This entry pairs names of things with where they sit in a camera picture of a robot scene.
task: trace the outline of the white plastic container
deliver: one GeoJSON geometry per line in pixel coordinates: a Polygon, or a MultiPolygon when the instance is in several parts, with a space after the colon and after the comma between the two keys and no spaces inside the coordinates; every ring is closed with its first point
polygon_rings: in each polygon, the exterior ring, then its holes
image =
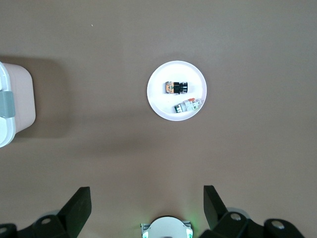
{"type": "Polygon", "coordinates": [[[0,62],[0,114],[0,148],[9,144],[16,133],[31,126],[35,120],[32,77],[21,66],[0,62]],[[13,105],[10,100],[1,97],[4,92],[13,93],[13,105]]]}

